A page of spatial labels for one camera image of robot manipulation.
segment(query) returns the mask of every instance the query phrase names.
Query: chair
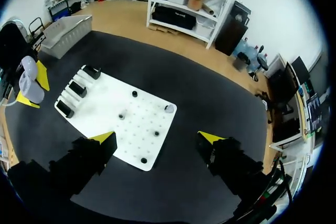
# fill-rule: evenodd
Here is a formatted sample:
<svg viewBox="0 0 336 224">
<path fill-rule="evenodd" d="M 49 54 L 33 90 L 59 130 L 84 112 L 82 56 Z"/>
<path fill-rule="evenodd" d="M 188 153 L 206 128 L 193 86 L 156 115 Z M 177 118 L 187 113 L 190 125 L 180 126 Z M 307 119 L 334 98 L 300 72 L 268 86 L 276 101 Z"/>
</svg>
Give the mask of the chair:
<svg viewBox="0 0 336 224">
<path fill-rule="evenodd" d="M 256 97 L 261 98 L 267 103 L 270 112 L 270 120 L 268 120 L 268 123 L 271 123 L 273 121 L 273 111 L 280 112 L 282 115 L 287 115 L 294 111 L 288 102 L 298 91 L 299 83 L 290 64 L 286 65 L 284 71 L 278 70 L 269 78 L 269 87 L 272 92 L 272 100 L 266 92 L 256 94 Z"/>
</svg>

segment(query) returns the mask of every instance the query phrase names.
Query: white shelf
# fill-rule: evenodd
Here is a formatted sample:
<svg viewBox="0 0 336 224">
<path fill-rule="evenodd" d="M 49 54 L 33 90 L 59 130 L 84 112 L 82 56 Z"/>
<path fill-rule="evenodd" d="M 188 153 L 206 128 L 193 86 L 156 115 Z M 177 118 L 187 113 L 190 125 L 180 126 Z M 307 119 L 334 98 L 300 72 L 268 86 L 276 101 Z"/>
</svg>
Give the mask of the white shelf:
<svg viewBox="0 0 336 224">
<path fill-rule="evenodd" d="M 209 39 L 208 38 L 205 38 L 201 35 L 198 35 L 197 33 L 195 33 L 194 30 L 189 30 L 189 29 L 185 29 L 185 28 L 182 28 L 182 27 L 179 27 L 179 26 L 175 26 L 175 25 L 171 25 L 171 24 L 168 24 L 168 23 L 165 23 L 165 22 L 161 22 L 161 21 L 158 21 L 158 20 L 155 20 L 155 19 L 150 19 L 149 20 L 149 23 L 153 23 L 153 24 L 157 24 L 157 25 L 160 25 L 160 26 L 164 26 L 164 27 L 168 27 L 168 28 L 171 28 L 171 29 L 174 29 L 176 31 L 180 31 L 182 33 L 185 33 L 185 34 L 188 34 L 190 36 L 193 36 L 197 39 L 200 39 L 204 42 L 209 42 Z"/>
<path fill-rule="evenodd" d="M 180 9 L 184 9 L 184 10 L 187 10 L 189 12 L 192 12 L 192 13 L 196 13 L 198 15 L 201 15 L 203 17 L 206 17 L 206 18 L 209 18 L 215 22 L 218 21 L 217 18 L 215 18 L 214 16 L 208 14 L 206 11 L 204 10 L 192 10 L 190 8 L 188 8 L 186 5 L 180 5 L 180 4 L 176 4 L 176 3 L 173 3 L 173 2 L 170 2 L 170 1 L 167 1 L 167 0 L 152 0 L 152 2 L 156 2 L 156 3 L 160 3 L 160 4 L 164 4 L 164 5 L 170 5 L 170 6 L 174 6 L 174 7 L 177 7 L 177 8 L 180 8 Z"/>
</svg>

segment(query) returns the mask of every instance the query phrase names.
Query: black case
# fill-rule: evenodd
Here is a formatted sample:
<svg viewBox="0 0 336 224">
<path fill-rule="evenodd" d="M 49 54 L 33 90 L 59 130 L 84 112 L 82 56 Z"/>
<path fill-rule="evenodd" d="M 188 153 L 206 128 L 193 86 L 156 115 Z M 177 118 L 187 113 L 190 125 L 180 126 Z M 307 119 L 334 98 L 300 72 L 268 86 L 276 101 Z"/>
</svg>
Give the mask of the black case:
<svg viewBox="0 0 336 224">
<path fill-rule="evenodd" d="M 155 12 L 152 13 L 152 17 L 158 21 L 189 30 L 192 30 L 196 24 L 196 18 L 194 16 L 164 6 L 156 7 Z"/>
</svg>

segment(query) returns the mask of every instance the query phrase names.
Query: yellow tape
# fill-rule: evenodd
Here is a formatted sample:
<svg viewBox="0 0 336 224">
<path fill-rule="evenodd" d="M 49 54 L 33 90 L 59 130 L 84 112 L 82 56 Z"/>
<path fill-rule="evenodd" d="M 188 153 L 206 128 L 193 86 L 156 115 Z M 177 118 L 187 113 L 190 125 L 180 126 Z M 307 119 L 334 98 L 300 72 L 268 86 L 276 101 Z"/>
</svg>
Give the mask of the yellow tape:
<svg viewBox="0 0 336 224">
<path fill-rule="evenodd" d="M 102 143 L 113 133 L 114 133 L 114 131 L 110 131 L 108 133 L 104 133 L 104 134 L 101 134 L 101 135 L 98 135 L 98 136 L 91 137 L 90 139 L 93 139 L 93 140 L 99 141 L 99 143 Z"/>
<path fill-rule="evenodd" d="M 207 139 L 211 144 L 214 144 L 214 141 L 218 141 L 218 140 L 223 140 L 226 138 L 220 137 L 220 136 L 216 136 L 216 135 L 211 135 L 209 133 L 205 133 L 203 131 L 198 131 L 198 134 L 202 135 L 205 139 Z"/>
</svg>

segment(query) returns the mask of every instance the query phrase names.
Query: computer monitor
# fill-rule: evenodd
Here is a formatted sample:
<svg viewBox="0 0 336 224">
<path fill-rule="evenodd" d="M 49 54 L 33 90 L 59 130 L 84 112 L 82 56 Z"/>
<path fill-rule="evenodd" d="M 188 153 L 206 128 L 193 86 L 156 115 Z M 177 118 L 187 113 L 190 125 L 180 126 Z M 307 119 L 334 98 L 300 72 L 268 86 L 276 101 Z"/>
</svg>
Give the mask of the computer monitor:
<svg viewBox="0 0 336 224">
<path fill-rule="evenodd" d="M 277 103 L 288 103 L 299 89 L 299 83 L 290 64 L 286 64 L 284 71 L 270 79 L 270 86 Z"/>
<path fill-rule="evenodd" d="M 310 77 L 309 72 L 300 56 L 296 58 L 295 61 L 293 61 L 292 66 L 294 68 L 296 76 L 299 79 L 300 84 L 303 84 L 309 80 Z"/>
</svg>

